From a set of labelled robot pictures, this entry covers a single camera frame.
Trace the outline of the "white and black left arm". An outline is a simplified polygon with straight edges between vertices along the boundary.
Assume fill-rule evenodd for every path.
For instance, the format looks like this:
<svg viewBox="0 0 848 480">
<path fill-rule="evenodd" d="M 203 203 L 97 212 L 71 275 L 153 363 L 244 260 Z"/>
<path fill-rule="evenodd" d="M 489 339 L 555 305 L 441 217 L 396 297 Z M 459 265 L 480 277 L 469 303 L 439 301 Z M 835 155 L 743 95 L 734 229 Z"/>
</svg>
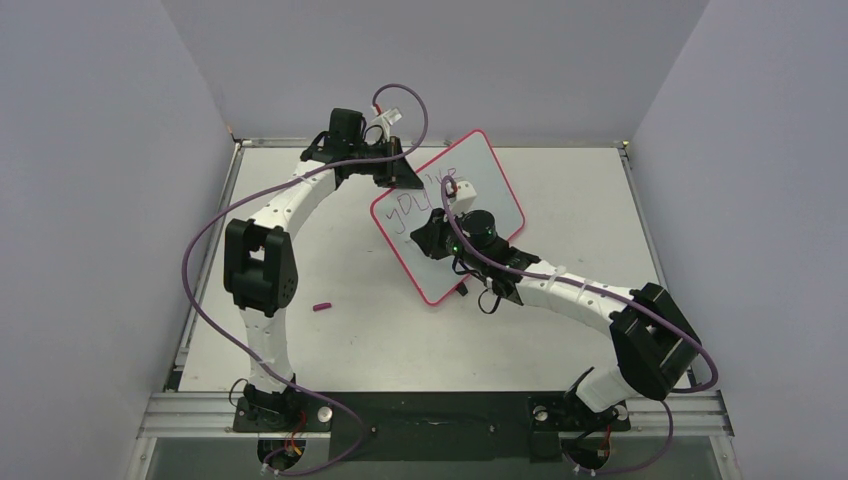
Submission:
<svg viewBox="0 0 848 480">
<path fill-rule="evenodd" d="M 366 121 L 349 109 L 332 111 L 327 130 L 301 153 L 295 183 L 246 220 L 225 229 L 224 288 L 233 297 L 255 352 L 241 405 L 245 417 L 272 430 L 301 420 L 302 397 L 287 352 L 285 313 L 298 286 L 293 240 L 309 215 L 352 175 L 367 175 L 381 188 L 421 189 L 391 127 L 396 108 L 375 110 Z"/>
</svg>

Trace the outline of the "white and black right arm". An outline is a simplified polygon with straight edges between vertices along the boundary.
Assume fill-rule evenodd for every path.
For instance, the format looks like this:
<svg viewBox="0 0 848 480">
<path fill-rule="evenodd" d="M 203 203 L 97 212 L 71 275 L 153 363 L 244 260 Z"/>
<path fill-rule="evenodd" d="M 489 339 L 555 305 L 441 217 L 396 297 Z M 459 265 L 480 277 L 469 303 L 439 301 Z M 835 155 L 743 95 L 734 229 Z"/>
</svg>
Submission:
<svg viewBox="0 0 848 480">
<path fill-rule="evenodd" d="M 571 275 L 500 237 L 487 211 L 450 218 L 438 208 L 411 239 L 426 257 L 449 259 L 456 274 L 480 280 L 498 299 L 563 315 L 611 341 L 613 363 L 588 368 L 563 395 L 561 412 L 576 427 L 622 419 L 622 404 L 633 397 L 666 399 L 698 353 L 699 338 L 662 286 L 627 289 Z"/>
</svg>

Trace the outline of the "pink-framed whiteboard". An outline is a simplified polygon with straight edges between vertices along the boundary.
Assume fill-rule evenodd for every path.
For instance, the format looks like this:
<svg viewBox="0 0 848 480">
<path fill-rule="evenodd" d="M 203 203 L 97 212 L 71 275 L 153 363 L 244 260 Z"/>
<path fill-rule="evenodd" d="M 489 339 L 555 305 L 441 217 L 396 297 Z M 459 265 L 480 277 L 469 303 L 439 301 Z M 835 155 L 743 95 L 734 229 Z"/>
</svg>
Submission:
<svg viewBox="0 0 848 480">
<path fill-rule="evenodd" d="M 451 271 L 449 259 L 433 260 L 415 245 L 411 232 L 422 227 L 431 211 L 441 207 L 439 189 L 445 176 L 470 184 L 471 207 L 494 215 L 497 234 L 513 239 L 525 225 L 525 215 L 487 135 L 473 130 L 441 152 L 424 149 L 410 156 L 423 182 L 422 190 L 390 189 L 370 205 L 370 214 L 422 300 L 441 303 L 463 278 Z"/>
</svg>

